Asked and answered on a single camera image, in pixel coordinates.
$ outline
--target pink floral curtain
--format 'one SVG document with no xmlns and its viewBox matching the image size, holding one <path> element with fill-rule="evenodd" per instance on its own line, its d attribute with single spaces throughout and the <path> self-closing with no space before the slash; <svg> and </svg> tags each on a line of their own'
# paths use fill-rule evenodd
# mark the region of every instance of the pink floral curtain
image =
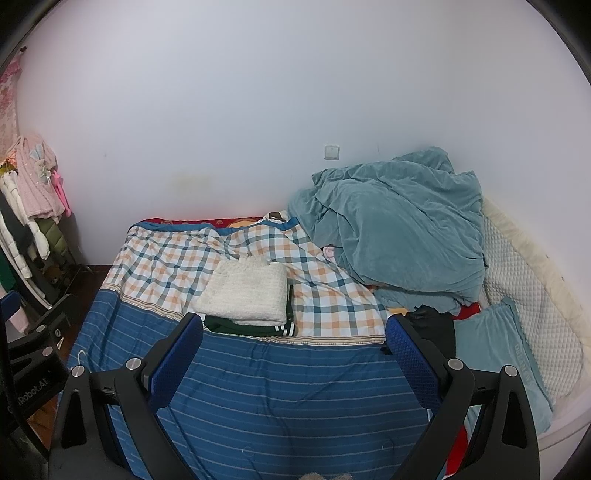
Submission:
<svg viewBox="0 0 591 480">
<path fill-rule="evenodd" d="M 15 97 L 17 78 L 21 71 L 20 59 L 19 53 L 0 77 L 0 162 L 18 138 Z"/>
</svg>

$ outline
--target teal blanket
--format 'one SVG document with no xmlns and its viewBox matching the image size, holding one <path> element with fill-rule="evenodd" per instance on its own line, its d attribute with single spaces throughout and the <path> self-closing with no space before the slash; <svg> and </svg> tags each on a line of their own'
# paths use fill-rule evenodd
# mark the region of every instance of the teal blanket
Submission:
<svg viewBox="0 0 591 480">
<path fill-rule="evenodd" d="M 378 301 L 457 313 L 484 278 L 482 192 L 474 172 L 456 174 L 440 148 L 312 175 L 288 211 L 353 278 L 380 286 Z"/>
</svg>

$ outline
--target silver bolt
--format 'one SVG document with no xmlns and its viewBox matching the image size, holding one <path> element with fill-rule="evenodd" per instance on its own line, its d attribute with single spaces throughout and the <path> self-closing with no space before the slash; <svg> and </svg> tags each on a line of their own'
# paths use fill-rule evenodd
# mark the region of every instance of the silver bolt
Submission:
<svg viewBox="0 0 591 480">
<path fill-rule="evenodd" d="M 513 365 L 507 365 L 505 367 L 505 373 L 507 375 L 509 375 L 510 377 L 516 377 L 518 371 L 517 371 L 517 369 Z"/>
<path fill-rule="evenodd" d="M 125 363 L 125 366 L 127 367 L 127 370 L 135 370 L 141 364 L 142 364 L 142 361 L 139 358 L 134 357 L 134 358 L 130 358 L 129 360 L 127 360 Z"/>
<path fill-rule="evenodd" d="M 452 370 L 461 370 L 464 368 L 464 362 L 462 362 L 459 358 L 450 358 L 447 361 L 447 364 Z"/>
<path fill-rule="evenodd" d="M 76 365 L 73 369 L 72 369 L 72 376 L 73 377 L 79 377 L 84 373 L 84 367 L 82 365 Z"/>
</svg>

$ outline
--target white jacket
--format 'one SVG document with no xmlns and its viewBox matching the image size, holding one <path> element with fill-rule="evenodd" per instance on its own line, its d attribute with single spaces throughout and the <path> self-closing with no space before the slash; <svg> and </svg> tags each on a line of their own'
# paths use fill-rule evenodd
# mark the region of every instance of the white jacket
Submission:
<svg viewBox="0 0 591 480">
<path fill-rule="evenodd" d="M 27 214 L 25 213 L 25 207 L 22 205 L 21 196 L 18 194 L 17 183 L 15 177 L 17 176 L 17 172 L 14 170 L 10 173 L 5 173 L 0 177 L 0 190 L 6 197 L 8 204 L 10 205 L 12 211 L 17 216 L 18 220 L 23 225 L 28 225 L 33 232 L 33 240 L 35 242 L 35 246 L 37 247 L 37 252 L 39 256 L 46 260 L 49 257 L 49 243 L 47 242 L 47 238 L 43 233 L 39 230 L 39 226 L 37 225 L 35 220 L 31 220 L 27 218 Z"/>
<path fill-rule="evenodd" d="M 8 251 L 12 255 L 15 263 L 17 264 L 18 269 L 21 271 L 21 274 L 24 278 L 31 278 L 31 270 L 27 266 L 27 262 L 25 262 L 24 257 L 18 252 L 17 245 L 12 237 L 11 233 L 8 231 L 6 223 L 4 223 L 4 217 L 2 213 L 0 213 L 0 235 L 4 239 L 4 243 L 8 246 Z"/>
</svg>

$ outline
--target plaid bedsheet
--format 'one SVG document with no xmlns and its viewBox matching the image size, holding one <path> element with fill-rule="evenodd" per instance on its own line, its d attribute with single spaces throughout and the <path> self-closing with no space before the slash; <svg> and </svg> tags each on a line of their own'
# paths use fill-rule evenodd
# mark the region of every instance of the plaid bedsheet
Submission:
<svg viewBox="0 0 591 480">
<path fill-rule="evenodd" d="M 285 264 L 293 286 L 295 337 L 287 343 L 375 343 L 387 312 L 373 294 L 329 262 L 292 219 L 238 228 L 141 222 L 128 232 L 102 288 L 130 304 L 180 320 L 222 257 L 262 255 Z"/>
</svg>

